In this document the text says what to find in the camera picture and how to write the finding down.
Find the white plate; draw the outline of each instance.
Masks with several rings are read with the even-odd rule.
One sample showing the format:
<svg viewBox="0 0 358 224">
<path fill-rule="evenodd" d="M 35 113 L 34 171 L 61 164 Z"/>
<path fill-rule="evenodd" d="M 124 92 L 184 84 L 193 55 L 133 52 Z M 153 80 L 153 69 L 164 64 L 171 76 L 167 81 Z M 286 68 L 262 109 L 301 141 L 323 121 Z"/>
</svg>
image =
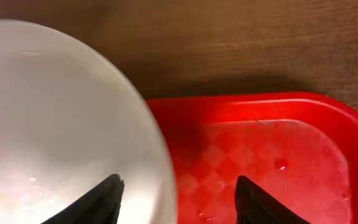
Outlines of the white plate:
<svg viewBox="0 0 358 224">
<path fill-rule="evenodd" d="M 129 81 L 68 35 L 0 21 L 0 223 L 43 222 L 112 173 L 118 223 L 176 223 L 169 154 Z"/>
</svg>

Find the red container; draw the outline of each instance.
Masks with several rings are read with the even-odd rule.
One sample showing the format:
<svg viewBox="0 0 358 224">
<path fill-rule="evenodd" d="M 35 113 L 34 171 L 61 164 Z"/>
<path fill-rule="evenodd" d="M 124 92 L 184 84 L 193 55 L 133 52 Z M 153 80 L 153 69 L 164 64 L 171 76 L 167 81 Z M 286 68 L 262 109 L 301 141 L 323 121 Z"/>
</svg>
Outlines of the red container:
<svg viewBox="0 0 358 224">
<path fill-rule="evenodd" d="M 311 223 L 358 224 L 358 112 L 322 95 L 148 100 L 171 153 L 178 223 L 236 223 L 246 175 Z"/>
</svg>

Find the brown wooden surface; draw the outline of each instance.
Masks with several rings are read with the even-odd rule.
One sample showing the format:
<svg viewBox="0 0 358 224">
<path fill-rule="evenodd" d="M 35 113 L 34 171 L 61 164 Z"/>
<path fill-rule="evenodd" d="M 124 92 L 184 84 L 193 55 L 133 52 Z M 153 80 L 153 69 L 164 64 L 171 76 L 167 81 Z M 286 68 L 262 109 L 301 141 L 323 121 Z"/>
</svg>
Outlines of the brown wooden surface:
<svg viewBox="0 0 358 224">
<path fill-rule="evenodd" d="M 355 0 L 0 0 L 65 32 L 145 98 L 309 90 L 358 109 Z"/>
</svg>

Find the table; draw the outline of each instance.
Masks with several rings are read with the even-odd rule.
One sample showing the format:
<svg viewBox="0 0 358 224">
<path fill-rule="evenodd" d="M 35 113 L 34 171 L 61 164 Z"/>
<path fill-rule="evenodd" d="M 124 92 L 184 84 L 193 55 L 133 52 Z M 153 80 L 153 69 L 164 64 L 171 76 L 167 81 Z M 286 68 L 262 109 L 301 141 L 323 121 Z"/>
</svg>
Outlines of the table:
<svg viewBox="0 0 358 224">
<path fill-rule="evenodd" d="M 145 98 L 315 91 L 358 110 L 358 1 L 0 0 L 85 42 Z"/>
</svg>

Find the wooden table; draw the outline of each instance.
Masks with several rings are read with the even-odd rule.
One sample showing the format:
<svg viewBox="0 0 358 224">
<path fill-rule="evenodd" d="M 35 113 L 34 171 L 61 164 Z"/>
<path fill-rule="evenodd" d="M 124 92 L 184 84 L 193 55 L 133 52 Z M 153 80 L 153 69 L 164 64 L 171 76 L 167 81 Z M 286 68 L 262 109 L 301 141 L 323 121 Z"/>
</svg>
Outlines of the wooden table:
<svg viewBox="0 0 358 224">
<path fill-rule="evenodd" d="M 0 0 L 65 32 L 145 98 L 317 91 L 358 109 L 358 1 Z"/>
</svg>

